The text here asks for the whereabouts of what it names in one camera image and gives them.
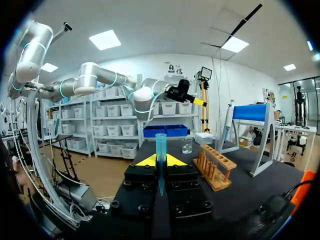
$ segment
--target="test tube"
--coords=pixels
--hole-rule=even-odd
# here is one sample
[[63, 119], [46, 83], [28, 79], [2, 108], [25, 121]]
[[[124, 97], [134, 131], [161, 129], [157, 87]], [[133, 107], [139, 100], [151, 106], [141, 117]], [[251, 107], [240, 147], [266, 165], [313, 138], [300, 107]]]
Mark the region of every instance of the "test tube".
[[160, 194], [163, 196], [165, 191], [164, 171], [167, 162], [167, 135], [164, 133], [157, 133], [155, 135], [155, 153], [158, 169], [158, 183]]

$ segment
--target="ceiling light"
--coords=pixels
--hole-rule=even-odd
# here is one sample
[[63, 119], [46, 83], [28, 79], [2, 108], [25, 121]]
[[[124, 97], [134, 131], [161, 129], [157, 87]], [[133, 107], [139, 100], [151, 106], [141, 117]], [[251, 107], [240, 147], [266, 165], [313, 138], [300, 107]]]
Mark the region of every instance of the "ceiling light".
[[284, 69], [287, 71], [291, 71], [293, 69], [296, 69], [296, 66], [294, 64], [290, 64], [290, 65], [284, 66]]
[[221, 48], [238, 53], [248, 45], [249, 43], [232, 36]]
[[113, 30], [99, 33], [89, 37], [89, 39], [100, 51], [121, 46], [121, 42]]
[[320, 53], [316, 53], [316, 54], [312, 57], [312, 60], [313, 60], [314, 62], [320, 61]]
[[57, 70], [58, 67], [55, 66], [55, 65], [52, 65], [52, 64], [50, 64], [50, 63], [48, 63], [48, 62], [46, 62], [46, 63], [41, 67], [41, 69], [42, 69], [42, 70], [45, 70], [45, 71], [47, 71], [47, 72], [49, 72], [49, 73], [52, 73], [53, 71]]
[[307, 41], [307, 43], [308, 43], [308, 46], [309, 46], [310, 51], [312, 51], [314, 48], [312, 47], [311, 42], [310, 42], [310, 41]]

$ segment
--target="person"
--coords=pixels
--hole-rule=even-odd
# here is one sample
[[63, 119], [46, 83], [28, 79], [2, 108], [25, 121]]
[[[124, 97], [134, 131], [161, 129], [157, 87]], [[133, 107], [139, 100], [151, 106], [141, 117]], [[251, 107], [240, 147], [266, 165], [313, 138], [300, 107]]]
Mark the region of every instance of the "person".
[[24, 194], [24, 186], [26, 186], [30, 190], [30, 193], [34, 194], [36, 192], [36, 188], [29, 179], [20, 160], [16, 156], [10, 156], [2, 139], [0, 139], [0, 155], [2, 156], [1, 159], [5, 163], [6, 174], [14, 192], [17, 195]]

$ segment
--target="yellow triangle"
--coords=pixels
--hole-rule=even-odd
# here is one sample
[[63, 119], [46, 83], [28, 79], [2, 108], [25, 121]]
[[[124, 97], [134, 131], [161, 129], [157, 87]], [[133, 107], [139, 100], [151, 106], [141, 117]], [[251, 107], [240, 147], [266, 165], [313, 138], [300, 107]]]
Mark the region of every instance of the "yellow triangle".
[[[149, 165], [151, 167], [155, 167], [156, 160], [157, 160], [157, 156], [156, 156], [156, 154], [153, 154], [153, 155], [149, 156], [148, 158], [146, 158], [145, 160], [142, 160], [141, 162], [137, 163], [136, 165], [137, 166]], [[179, 159], [175, 158], [174, 156], [171, 156], [170, 154], [166, 155], [166, 162], [167, 162], [168, 167], [173, 166], [173, 165], [178, 165], [178, 166], [186, 166], [187, 165], [183, 161], [180, 161]]]

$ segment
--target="wooden test tube rack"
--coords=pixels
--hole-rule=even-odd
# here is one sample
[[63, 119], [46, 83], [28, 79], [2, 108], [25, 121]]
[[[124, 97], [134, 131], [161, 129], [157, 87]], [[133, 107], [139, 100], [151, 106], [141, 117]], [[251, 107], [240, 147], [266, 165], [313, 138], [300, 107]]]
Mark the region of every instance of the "wooden test tube rack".
[[[201, 145], [200, 147], [203, 151], [200, 150], [198, 158], [193, 159], [194, 165], [204, 176], [213, 191], [216, 192], [229, 187], [231, 185], [231, 181], [229, 180], [230, 172], [237, 167], [237, 164], [208, 145]], [[207, 158], [206, 153], [214, 158], [213, 162]], [[226, 169], [225, 175], [218, 169], [216, 163]]]

